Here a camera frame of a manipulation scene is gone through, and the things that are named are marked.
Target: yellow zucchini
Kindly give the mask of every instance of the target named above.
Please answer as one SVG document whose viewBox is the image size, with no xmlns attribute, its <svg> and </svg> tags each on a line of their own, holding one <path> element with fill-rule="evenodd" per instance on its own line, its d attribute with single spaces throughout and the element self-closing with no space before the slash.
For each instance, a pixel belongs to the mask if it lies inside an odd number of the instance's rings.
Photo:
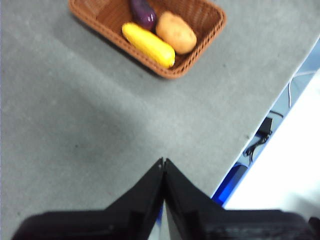
<svg viewBox="0 0 320 240">
<path fill-rule="evenodd" d="M 175 50 L 152 32 L 133 22 L 122 25 L 122 34 L 137 49 L 168 69 L 175 64 Z"/>
</svg>

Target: brown woven basket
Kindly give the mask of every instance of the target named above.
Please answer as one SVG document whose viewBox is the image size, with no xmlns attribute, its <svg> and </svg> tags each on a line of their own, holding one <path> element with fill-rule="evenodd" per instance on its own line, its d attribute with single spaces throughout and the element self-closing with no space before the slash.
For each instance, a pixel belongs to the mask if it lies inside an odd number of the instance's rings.
<svg viewBox="0 0 320 240">
<path fill-rule="evenodd" d="M 148 68 L 168 79 L 184 75 L 226 24 L 225 12 L 207 0 L 148 0 L 159 17 L 164 11 L 180 15 L 193 29 L 197 43 L 192 52 L 176 55 L 166 69 L 131 45 L 122 35 L 124 23 L 133 22 L 129 0 L 69 0 L 69 8 L 83 22 Z"/>
</svg>

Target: black cable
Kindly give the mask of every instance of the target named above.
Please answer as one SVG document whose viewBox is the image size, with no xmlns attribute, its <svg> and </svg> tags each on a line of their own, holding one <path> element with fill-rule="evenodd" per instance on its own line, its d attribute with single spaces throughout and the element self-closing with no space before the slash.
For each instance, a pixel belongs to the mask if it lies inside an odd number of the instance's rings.
<svg viewBox="0 0 320 240">
<path fill-rule="evenodd" d="M 246 151 L 244 152 L 244 155 L 245 156 L 249 156 L 249 165 L 251 165 L 251 163 L 254 161 L 254 151 L 255 149 L 262 145 L 262 144 L 265 144 L 266 141 L 268 140 L 269 138 L 269 135 L 263 137 L 263 138 L 260 138 L 255 144 L 251 145 L 250 147 L 248 147 L 246 149 Z"/>
<path fill-rule="evenodd" d="M 280 116 L 281 118 L 284 118 L 284 116 L 283 116 L 281 113 L 279 113 L 279 112 L 270 110 L 270 113 L 275 114 L 275 115 L 278 115 L 278 116 Z"/>
</svg>

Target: eggplant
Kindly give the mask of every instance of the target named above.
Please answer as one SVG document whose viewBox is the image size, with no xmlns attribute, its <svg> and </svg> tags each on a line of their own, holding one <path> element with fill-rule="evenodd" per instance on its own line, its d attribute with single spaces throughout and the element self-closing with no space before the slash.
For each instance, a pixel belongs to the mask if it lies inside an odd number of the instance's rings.
<svg viewBox="0 0 320 240">
<path fill-rule="evenodd" d="M 130 0 L 131 11 L 134 20 L 144 29 L 151 31 L 157 20 L 155 10 L 149 5 L 147 0 Z"/>
</svg>

